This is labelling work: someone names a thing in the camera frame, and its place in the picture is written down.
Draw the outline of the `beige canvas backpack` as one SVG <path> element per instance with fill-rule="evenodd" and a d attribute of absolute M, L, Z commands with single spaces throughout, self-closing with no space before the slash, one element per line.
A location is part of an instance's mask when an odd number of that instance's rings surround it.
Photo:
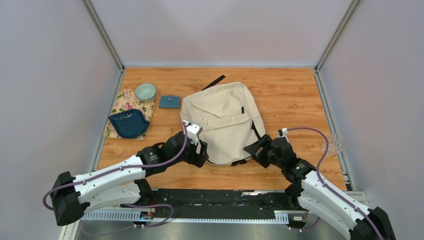
<path fill-rule="evenodd" d="M 234 166 L 252 158 L 244 148 L 259 141 L 266 128 L 250 90 L 241 82 L 222 84 L 224 78 L 183 98 L 180 118 L 202 126 L 199 139 L 207 143 L 210 164 Z"/>

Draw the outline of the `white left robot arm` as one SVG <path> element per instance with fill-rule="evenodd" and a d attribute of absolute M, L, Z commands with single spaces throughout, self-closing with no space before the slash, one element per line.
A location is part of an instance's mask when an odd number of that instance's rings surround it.
<path fill-rule="evenodd" d="M 85 213 L 112 205 L 148 207 L 153 194 L 146 189 L 147 177 L 163 173 L 179 162 L 201 168 L 209 158 L 207 149 L 205 141 L 194 142 L 180 131 L 166 142 L 147 146 L 104 169 L 75 176 L 65 171 L 47 194 L 56 224 L 69 225 Z"/>

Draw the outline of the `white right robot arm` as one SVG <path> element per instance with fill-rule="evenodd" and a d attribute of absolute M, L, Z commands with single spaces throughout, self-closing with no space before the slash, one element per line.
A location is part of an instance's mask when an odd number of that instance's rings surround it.
<path fill-rule="evenodd" d="M 264 135 L 244 151 L 264 168 L 275 165 L 291 183 L 285 189 L 285 203 L 315 213 L 347 240 L 394 240 L 388 214 L 353 199 L 324 180 L 308 161 L 297 157 L 285 136 L 271 139 Z"/>

